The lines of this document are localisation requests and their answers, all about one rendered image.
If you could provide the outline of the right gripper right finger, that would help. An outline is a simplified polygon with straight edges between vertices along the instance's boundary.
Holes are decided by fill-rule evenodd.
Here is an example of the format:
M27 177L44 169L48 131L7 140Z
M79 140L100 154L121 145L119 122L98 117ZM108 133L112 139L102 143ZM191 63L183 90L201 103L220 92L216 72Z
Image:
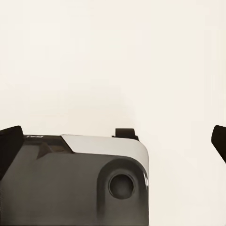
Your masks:
M212 133L211 142L226 163L226 127L216 125Z

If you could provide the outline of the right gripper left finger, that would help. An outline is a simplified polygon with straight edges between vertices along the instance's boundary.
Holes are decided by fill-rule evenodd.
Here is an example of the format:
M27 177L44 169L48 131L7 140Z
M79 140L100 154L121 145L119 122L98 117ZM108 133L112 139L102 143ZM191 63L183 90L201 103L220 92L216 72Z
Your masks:
M0 182L24 145L20 125L0 130Z

